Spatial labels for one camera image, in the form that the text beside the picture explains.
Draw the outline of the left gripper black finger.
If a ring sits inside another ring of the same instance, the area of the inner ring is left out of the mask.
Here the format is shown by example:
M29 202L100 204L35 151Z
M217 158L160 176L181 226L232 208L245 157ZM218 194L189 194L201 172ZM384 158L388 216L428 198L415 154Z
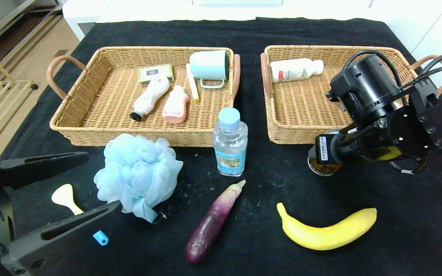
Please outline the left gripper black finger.
M0 186L25 187L88 162L87 152L71 152L0 161Z
M105 227L107 220L121 212L120 201L49 224L11 241L2 266L14 276L35 276L59 262L87 237Z

